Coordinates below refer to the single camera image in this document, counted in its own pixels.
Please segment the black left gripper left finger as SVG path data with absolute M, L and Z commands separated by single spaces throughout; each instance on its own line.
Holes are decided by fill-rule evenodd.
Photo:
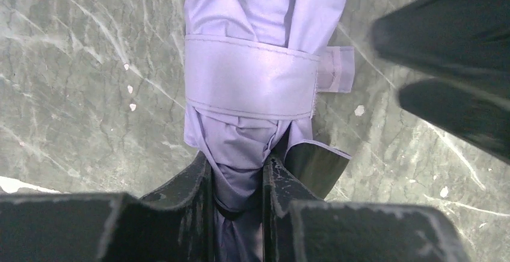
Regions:
M 203 154 L 141 198 L 1 196 L 2 261 L 212 261 L 212 181 Z

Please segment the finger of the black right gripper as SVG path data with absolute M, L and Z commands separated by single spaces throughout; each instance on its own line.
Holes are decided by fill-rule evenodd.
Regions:
M 509 164 L 509 108 L 438 79 L 398 91 L 399 106 Z
M 416 0 L 375 20 L 370 42 L 391 62 L 509 92 L 509 0 Z

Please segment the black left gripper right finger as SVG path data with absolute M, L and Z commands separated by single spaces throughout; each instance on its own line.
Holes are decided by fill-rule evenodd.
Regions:
M 420 205 L 328 203 L 277 156 L 263 167 L 265 261 L 468 261 L 455 226 Z

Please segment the light purple folding umbrella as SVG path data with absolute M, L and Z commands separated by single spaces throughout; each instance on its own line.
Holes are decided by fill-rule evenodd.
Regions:
M 310 146 L 318 93 L 348 93 L 354 51 L 328 42 L 346 0 L 185 0 L 184 139 L 212 170 L 216 261 L 261 261 L 263 165 Z

